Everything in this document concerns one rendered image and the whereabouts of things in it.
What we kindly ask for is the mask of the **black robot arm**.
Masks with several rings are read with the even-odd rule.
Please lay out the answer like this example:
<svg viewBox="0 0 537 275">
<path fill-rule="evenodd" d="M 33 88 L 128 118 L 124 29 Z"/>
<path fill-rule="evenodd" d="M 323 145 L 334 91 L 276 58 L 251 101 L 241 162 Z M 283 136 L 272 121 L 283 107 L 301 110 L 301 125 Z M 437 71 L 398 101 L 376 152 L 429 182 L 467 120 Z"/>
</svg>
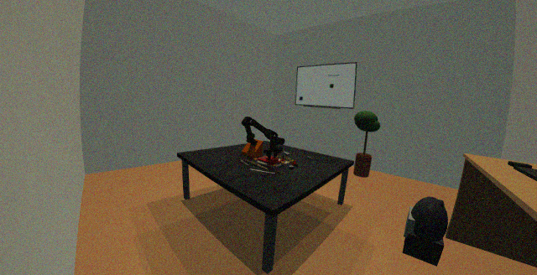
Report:
<svg viewBox="0 0 537 275">
<path fill-rule="evenodd" d="M 246 132 L 247 132 L 246 142 L 251 143 L 250 144 L 251 146 L 255 146 L 258 141 L 254 140 L 255 135 L 252 133 L 250 126 L 254 126 L 260 132 L 262 132 L 264 136 L 270 140 L 270 143 L 277 143 L 277 144 L 284 145 L 284 138 L 278 137 L 278 134 L 276 132 L 265 128 L 264 126 L 256 122 L 256 120 L 252 119 L 251 117 L 244 117 L 243 120 L 241 121 L 241 124 L 245 127 Z M 274 146 L 273 152 L 281 153 L 282 151 L 283 151 L 283 147 L 278 147 L 278 145 L 276 145 L 276 147 Z"/>
</svg>

